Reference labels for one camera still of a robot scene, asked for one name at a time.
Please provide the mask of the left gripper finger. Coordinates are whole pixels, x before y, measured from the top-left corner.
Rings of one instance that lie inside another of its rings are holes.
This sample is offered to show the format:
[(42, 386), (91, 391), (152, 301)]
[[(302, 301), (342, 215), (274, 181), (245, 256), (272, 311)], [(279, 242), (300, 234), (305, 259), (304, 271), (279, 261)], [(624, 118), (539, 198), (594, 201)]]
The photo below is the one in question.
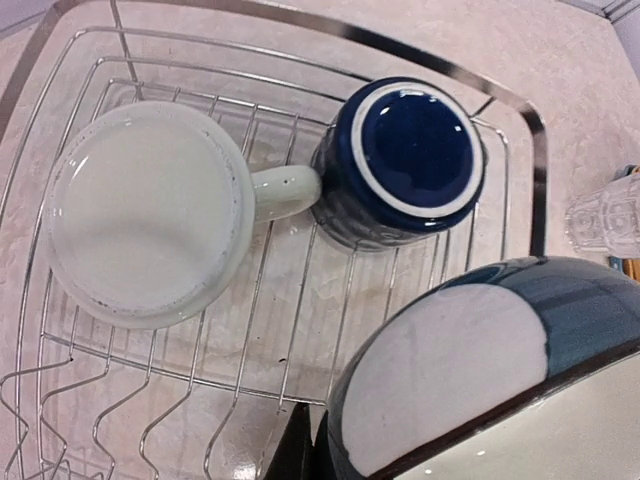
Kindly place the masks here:
[(311, 478), (313, 444), (309, 405), (297, 403), (289, 417), (264, 480)]

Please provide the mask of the navy white bowl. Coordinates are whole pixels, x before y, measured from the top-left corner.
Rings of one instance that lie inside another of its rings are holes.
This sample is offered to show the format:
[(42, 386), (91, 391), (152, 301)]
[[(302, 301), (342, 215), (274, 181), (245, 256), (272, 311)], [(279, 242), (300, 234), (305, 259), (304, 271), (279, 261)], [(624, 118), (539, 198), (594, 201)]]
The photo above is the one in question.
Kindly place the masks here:
[(638, 283), (525, 257), (419, 296), (346, 365), (311, 475), (637, 478)]

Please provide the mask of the blue dotted plate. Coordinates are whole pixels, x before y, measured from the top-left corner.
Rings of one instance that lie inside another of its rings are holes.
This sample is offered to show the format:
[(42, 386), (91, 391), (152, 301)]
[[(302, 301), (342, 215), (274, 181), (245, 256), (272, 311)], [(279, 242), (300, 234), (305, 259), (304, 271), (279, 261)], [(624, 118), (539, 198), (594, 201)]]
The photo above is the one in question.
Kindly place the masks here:
[(624, 272), (624, 261), (617, 257), (608, 258), (609, 266), (617, 271)]

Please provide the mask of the clear glass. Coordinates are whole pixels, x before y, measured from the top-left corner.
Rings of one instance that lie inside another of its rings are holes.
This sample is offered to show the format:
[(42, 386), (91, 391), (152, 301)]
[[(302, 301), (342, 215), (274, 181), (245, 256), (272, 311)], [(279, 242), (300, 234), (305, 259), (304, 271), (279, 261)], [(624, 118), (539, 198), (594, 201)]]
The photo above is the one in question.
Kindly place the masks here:
[(639, 258), (639, 174), (631, 173), (574, 199), (565, 233), (579, 252)]

